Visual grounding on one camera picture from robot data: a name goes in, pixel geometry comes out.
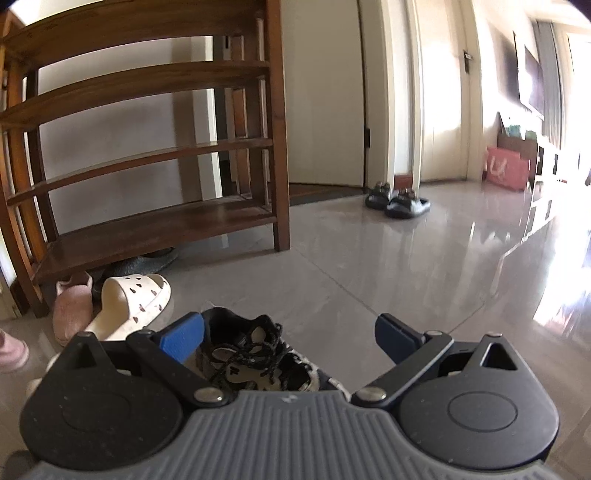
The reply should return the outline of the cream heart slide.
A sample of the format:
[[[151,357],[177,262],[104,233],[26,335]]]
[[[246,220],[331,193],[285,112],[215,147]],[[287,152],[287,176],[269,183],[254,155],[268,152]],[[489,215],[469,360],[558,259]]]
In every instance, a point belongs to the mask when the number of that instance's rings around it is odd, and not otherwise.
[[[79,333],[92,333],[100,341],[120,341],[146,328],[169,304],[171,286],[159,274],[108,278],[102,287],[101,310]]]

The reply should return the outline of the black white laced sneaker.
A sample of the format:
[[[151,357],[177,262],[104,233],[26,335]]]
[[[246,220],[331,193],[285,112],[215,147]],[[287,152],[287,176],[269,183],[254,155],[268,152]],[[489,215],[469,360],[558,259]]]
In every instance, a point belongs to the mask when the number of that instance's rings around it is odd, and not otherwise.
[[[283,326],[270,316],[249,319],[222,307],[202,313],[204,340],[195,352],[195,367],[224,391],[348,390],[283,339]]]

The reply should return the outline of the dark green textured slide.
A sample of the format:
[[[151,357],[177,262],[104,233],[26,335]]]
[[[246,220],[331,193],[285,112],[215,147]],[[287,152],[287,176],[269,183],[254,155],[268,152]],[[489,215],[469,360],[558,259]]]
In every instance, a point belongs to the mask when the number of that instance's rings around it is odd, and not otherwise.
[[[159,273],[167,268],[178,257],[175,248],[170,247],[133,258],[117,261],[108,265],[102,274],[94,281],[92,296],[95,301],[100,300],[104,282],[110,277],[125,277],[128,275],[147,275]]]

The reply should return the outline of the pink plush slipper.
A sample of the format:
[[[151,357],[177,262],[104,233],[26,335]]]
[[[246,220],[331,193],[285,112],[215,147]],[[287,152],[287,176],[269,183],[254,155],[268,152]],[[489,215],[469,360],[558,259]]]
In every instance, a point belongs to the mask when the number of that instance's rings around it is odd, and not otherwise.
[[[92,277],[85,271],[56,282],[52,327],[56,341],[65,346],[92,321]]]
[[[22,368],[29,359],[28,345],[0,330],[0,372],[10,373]]]

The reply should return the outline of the dark slipper far right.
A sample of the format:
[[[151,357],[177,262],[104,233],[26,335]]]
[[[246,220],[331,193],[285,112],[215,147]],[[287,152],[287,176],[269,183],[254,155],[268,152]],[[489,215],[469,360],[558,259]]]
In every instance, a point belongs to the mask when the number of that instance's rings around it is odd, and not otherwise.
[[[385,214],[394,219],[413,219],[431,209],[431,202],[420,197],[412,188],[399,190],[388,203]]]

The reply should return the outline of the dark slipper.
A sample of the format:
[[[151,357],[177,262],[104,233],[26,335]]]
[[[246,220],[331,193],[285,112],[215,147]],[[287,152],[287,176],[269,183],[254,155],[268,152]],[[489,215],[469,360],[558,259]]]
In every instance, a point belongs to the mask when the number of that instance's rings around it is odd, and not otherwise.
[[[385,210],[391,201],[392,189],[388,182],[378,182],[368,193],[365,205],[373,210]]]
[[[399,190],[388,203],[385,214],[394,219],[413,219],[431,209],[431,202],[420,197],[412,188]]]

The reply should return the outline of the dark slipper far left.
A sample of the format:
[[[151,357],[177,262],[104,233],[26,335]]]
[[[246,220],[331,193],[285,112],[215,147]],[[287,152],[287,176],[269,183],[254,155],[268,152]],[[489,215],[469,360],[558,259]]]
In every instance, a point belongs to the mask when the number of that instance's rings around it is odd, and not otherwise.
[[[373,210],[385,210],[391,201],[392,189],[388,182],[378,182],[368,193],[365,205]]]

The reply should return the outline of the brown wooden shoe rack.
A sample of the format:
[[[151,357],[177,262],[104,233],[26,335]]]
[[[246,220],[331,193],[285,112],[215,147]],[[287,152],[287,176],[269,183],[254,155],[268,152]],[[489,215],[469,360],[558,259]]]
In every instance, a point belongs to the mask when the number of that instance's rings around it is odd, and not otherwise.
[[[276,1],[1,5],[1,232],[37,316],[45,286],[273,227],[290,248]]]

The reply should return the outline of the pink box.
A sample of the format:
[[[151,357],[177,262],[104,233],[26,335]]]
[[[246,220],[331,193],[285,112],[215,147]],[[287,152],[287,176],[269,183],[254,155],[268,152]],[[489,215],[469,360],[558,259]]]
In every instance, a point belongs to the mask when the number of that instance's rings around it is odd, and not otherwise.
[[[529,182],[530,161],[518,152],[487,148],[486,181],[512,191],[525,191]]]

